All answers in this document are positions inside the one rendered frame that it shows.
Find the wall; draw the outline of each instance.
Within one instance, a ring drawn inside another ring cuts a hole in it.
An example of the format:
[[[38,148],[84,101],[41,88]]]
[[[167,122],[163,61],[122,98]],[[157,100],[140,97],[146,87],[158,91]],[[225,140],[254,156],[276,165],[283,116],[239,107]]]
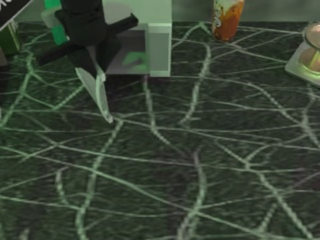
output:
[[[17,20],[41,21],[43,2],[33,0]],[[210,21],[212,3],[213,0],[172,0],[173,20]],[[245,0],[242,21],[320,21],[320,0]]]

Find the black marble tabletop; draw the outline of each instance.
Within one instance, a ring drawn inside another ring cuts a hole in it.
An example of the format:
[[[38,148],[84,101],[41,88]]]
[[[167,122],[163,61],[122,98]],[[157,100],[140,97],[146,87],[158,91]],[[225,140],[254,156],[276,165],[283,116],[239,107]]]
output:
[[[230,43],[174,25],[172,77],[110,76],[108,124],[41,24],[0,122],[1,240],[320,239],[320,91],[284,66],[307,23]]]

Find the soda can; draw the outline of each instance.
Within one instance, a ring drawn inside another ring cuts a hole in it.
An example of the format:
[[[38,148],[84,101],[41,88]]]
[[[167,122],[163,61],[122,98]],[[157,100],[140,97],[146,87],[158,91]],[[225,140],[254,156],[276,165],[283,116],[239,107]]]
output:
[[[228,42],[237,33],[245,0],[213,0],[211,31],[215,39]]]

